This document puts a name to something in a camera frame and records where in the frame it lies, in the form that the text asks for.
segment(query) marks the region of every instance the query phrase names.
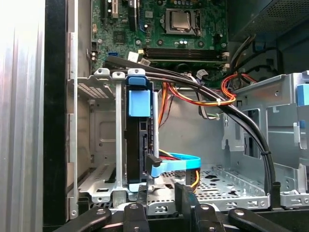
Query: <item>aluminum panel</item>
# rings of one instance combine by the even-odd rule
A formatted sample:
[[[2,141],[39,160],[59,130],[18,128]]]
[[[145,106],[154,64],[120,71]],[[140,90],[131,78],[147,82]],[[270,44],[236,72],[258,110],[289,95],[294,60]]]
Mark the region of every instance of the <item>aluminum panel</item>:
[[[44,27],[45,1],[1,3],[0,231],[3,232],[42,231]]]

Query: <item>chip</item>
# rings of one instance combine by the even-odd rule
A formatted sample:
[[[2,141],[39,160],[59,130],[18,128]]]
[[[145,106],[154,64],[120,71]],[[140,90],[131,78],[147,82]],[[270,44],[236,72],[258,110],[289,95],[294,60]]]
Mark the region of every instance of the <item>chip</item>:
[[[172,12],[172,24],[173,29],[178,30],[189,30],[190,25],[190,14],[187,12]]]
[[[126,43],[126,33],[124,31],[114,31],[113,40],[115,44],[125,44]]]
[[[153,18],[154,13],[152,11],[145,11],[145,18]]]

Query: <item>connector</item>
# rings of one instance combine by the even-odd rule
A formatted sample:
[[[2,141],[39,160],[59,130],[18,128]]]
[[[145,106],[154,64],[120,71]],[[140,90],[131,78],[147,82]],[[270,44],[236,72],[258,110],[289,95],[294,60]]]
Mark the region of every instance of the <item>connector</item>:
[[[118,18],[118,0],[112,0],[112,17]]]

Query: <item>blue plastic tab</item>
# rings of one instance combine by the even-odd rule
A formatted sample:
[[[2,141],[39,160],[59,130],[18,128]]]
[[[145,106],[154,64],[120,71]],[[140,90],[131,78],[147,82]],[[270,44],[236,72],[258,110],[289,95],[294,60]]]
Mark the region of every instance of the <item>blue plastic tab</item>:
[[[297,105],[309,105],[309,84],[297,86]]]
[[[159,177],[162,173],[180,171],[188,169],[198,169],[201,167],[201,158],[185,154],[171,153],[172,156],[181,160],[163,160],[159,167],[152,167],[151,176]]]
[[[146,78],[132,76],[132,77],[129,77],[128,84],[130,86],[146,86]]]
[[[129,90],[129,116],[150,117],[150,90]]]

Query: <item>metal bracket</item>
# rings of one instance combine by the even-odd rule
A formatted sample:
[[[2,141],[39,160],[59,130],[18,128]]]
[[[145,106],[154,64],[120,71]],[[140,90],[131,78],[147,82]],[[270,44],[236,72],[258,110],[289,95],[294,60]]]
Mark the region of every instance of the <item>metal bracket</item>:
[[[281,192],[281,205],[287,208],[295,208],[309,205],[309,194],[299,193],[296,190]]]

